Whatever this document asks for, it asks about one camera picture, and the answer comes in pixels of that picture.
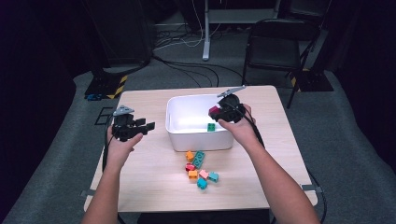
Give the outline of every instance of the wooden tabletop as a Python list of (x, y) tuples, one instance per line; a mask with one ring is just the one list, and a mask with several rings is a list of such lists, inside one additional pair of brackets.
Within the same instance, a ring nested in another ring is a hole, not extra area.
[[(134, 109), (134, 118), (155, 122), (150, 131), (134, 147), (120, 176), (119, 212), (171, 212), (268, 208), (259, 179), (246, 151), (236, 142), (230, 149), (205, 151), (202, 169), (219, 174), (219, 182), (208, 181), (199, 189), (196, 179), (190, 180), (185, 170), (185, 152), (172, 148), (165, 129), (167, 102), (175, 96), (219, 94), (226, 88), (126, 91), (120, 105)], [(252, 115), (265, 147), (298, 184), (311, 184), (304, 161), (280, 102), (276, 88), (249, 86), (237, 95), (240, 102), (252, 107)], [(91, 189), (96, 189), (102, 175), (99, 160)], [(314, 191), (306, 195), (313, 205), (318, 198)], [(88, 196), (86, 210), (92, 197)]]

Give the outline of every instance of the hand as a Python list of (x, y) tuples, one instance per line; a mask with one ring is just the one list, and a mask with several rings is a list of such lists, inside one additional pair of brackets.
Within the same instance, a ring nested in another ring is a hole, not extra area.
[(121, 142), (113, 137), (112, 126), (107, 129), (107, 141), (109, 141), (107, 154), (107, 167), (121, 170), (122, 166), (128, 159), (129, 153), (134, 151), (134, 146), (143, 138), (143, 134), (139, 133), (126, 142)]
[[(246, 109), (245, 116), (253, 123), (256, 123), (256, 120), (251, 117), (251, 107), (249, 105), (244, 105), (244, 108)], [(259, 143), (251, 124), (245, 118), (242, 118), (237, 123), (230, 123), (223, 119), (219, 119), (218, 123), (221, 127), (230, 131), (235, 140), (244, 148), (247, 148), (248, 145)]]

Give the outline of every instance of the white plastic container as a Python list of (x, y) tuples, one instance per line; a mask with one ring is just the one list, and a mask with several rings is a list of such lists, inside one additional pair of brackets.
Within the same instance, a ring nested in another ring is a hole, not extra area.
[[(233, 135), (208, 115), (220, 100), (216, 94), (201, 94), (168, 101), (165, 126), (175, 151), (218, 150), (233, 145)], [(214, 132), (207, 131), (208, 123), (215, 123)]]

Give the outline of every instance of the chair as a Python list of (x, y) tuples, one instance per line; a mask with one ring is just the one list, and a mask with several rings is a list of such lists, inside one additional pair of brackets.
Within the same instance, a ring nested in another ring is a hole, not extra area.
[[(293, 73), (302, 87), (306, 81), (303, 76), (305, 61), (318, 35), (319, 28), (311, 21), (269, 19), (256, 22), (247, 39), (242, 85), (245, 85), (250, 67)], [(303, 53), (300, 53), (301, 43), (307, 43)], [(298, 89), (295, 83), (287, 108)]]
[(280, 17), (284, 19), (312, 21), (323, 28), (332, 0), (282, 0)]

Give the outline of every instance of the lego block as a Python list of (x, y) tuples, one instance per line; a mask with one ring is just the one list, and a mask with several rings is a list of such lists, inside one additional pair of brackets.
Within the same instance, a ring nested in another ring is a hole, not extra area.
[(211, 180), (215, 183), (217, 183), (219, 181), (219, 175), (214, 172), (210, 172), (208, 178), (209, 178), (209, 180)]
[(197, 151), (195, 153), (194, 160), (192, 160), (192, 165), (194, 165), (195, 168), (200, 169), (204, 162), (204, 157), (205, 153), (203, 151)]
[(189, 179), (196, 179), (198, 177), (198, 171), (189, 171)]
[(194, 154), (191, 151), (186, 152), (186, 159), (188, 162), (192, 162), (194, 160)]
[(198, 188), (200, 188), (200, 189), (206, 189), (206, 187), (207, 187), (207, 182), (206, 182), (206, 180), (204, 180), (204, 179), (202, 179), (202, 178), (199, 178), (198, 181), (197, 181), (197, 186), (198, 186)]
[(216, 125), (214, 123), (208, 123), (207, 124), (207, 131), (208, 132), (214, 132), (216, 130)]
[(195, 166), (188, 162), (186, 164), (186, 171), (188, 172), (188, 171), (194, 171), (194, 170), (195, 170)]
[(207, 177), (209, 176), (209, 173), (206, 170), (201, 170), (199, 172), (199, 176), (203, 179), (207, 179)]

